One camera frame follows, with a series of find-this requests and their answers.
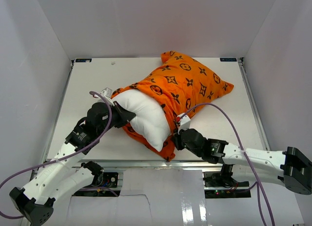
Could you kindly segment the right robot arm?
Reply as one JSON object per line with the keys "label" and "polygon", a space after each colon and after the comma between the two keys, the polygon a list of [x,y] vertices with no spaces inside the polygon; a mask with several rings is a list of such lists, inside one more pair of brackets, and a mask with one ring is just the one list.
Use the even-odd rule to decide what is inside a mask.
{"label": "right robot arm", "polygon": [[224,140],[207,139],[195,129],[175,133],[177,150],[188,150],[203,161],[221,164],[218,179],[225,186],[260,180],[301,195],[312,193],[312,162],[297,148],[285,151],[241,150]]}

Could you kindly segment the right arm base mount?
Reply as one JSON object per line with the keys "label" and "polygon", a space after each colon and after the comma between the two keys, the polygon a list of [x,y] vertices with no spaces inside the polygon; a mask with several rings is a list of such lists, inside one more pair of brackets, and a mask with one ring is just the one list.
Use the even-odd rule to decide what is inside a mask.
{"label": "right arm base mount", "polygon": [[205,199],[250,198],[250,183],[233,178],[233,165],[224,164],[220,171],[203,173]]}

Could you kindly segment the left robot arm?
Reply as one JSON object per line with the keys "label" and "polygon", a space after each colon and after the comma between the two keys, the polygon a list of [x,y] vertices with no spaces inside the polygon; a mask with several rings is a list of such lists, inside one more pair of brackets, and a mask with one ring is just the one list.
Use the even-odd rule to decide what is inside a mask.
{"label": "left robot arm", "polygon": [[22,188],[13,188],[9,196],[16,209],[33,226],[41,226],[52,216],[53,205],[65,195],[72,195],[86,186],[99,186],[103,181],[103,168],[93,161],[82,163],[69,177],[73,167],[95,147],[100,138],[112,127],[121,128],[136,117],[117,102],[98,102],[81,118],[51,163]]}

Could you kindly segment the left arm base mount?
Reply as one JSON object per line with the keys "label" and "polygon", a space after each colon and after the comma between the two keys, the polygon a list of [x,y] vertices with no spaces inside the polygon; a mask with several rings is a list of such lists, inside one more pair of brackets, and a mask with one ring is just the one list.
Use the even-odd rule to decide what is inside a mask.
{"label": "left arm base mount", "polygon": [[87,193],[93,193],[95,196],[115,196],[118,197],[118,193],[113,190],[118,185],[118,173],[117,172],[106,172],[104,168],[93,161],[82,163],[81,168],[85,168],[91,171],[93,180],[87,186],[79,189],[77,193],[81,196],[85,196]]}

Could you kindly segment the orange patterned pillowcase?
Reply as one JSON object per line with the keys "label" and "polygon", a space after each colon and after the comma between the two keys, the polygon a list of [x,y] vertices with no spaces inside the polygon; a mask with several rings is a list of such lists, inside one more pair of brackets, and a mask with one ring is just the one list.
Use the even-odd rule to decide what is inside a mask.
{"label": "orange patterned pillowcase", "polygon": [[149,150],[171,161],[175,157],[176,147],[172,142],[172,136],[177,131],[177,116],[188,112],[188,116],[192,118],[203,108],[204,103],[210,103],[231,93],[234,85],[222,80],[214,71],[194,58],[176,51],[162,53],[161,61],[162,65],[144,79],[125,88],[116,89],[112,99],[126,90],[135,89],[160,104],[170,127],[170,135],[163,143],[160,152],[137,134],[130,122],[123,126],[123,130]]}

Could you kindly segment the white pillow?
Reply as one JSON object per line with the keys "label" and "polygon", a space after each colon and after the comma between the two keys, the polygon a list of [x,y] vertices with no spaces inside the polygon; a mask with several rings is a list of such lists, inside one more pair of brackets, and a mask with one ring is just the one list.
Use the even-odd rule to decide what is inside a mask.
{"label": "white pillow", "polygon": [[160,152],[170,135],[170,127],[160,104],[152,97],[135,89],[126,90],[113,98],[114,101],[136,114],[130,121],[133,130]]}

